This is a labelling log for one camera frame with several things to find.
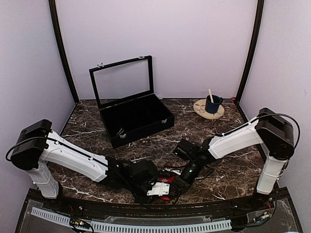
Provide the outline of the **red and beige sock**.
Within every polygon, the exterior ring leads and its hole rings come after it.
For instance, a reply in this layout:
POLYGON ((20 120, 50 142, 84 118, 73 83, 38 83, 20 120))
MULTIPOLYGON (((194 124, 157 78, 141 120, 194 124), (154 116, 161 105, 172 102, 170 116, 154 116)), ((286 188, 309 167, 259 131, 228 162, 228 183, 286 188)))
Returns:
POLYGON ((175 178, 176 178, 176 176, 171 176, 169 178, 160 178, 158 180, 159 182, 169 184, 169 186, 170 186, 168 193, 164 194, 163 196, 160 197, 161 200, 171 201, 171 200, 178 197, 177 189, 174 186, 172 186, 172 182, 174 181, 175 178))

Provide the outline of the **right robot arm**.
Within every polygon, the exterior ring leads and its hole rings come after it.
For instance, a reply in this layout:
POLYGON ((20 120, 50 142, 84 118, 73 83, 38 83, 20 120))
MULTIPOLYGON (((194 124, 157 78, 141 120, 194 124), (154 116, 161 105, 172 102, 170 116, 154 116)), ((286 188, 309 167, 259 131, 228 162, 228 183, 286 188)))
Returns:
POLYGON ((226 133, 206 139, 201 145, 186 139, 180 140, 174 154, 188 162, 173 185, 185 193, 207 164, 249 146, 264 144, 269 151, 257 181, 256 194, 248 199, 248 207, 259 210, 267 202, 285 164, 293 156, 299 142, 289 115, 262 108, 257 117, 226 133))

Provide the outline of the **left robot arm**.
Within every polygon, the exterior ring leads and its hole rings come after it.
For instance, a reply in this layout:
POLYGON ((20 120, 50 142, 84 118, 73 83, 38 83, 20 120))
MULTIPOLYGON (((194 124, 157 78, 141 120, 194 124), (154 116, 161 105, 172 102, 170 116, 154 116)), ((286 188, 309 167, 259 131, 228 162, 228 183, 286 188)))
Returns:
POLYGON ((5 158, 26 171, 42 196, 59 212, 65 211, 69 202, 61 195, 61 185, 52 176, 48 162, 78 172, 101 185, 127 189, 138 203, 150 203, 155 198, 171 195, 169 173, 160 171, 152 161, 143 159, 135 163, 91 153, 63 139, 52 130, 52 122, 47 119, 23 129, 5 158))

